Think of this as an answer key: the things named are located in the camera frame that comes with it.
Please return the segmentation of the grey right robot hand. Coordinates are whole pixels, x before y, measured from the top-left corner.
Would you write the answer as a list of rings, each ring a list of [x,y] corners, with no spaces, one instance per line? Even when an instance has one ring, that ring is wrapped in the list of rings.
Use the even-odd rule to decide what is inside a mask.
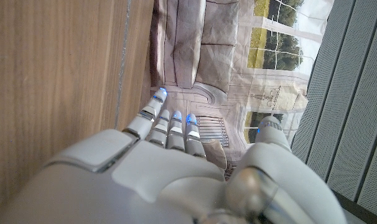
[[[163,109],[161,88],[122,131],[53,156],[0,223],[345,223],[325,182],[265,117],[231,177],[208,160],[193,114]]]

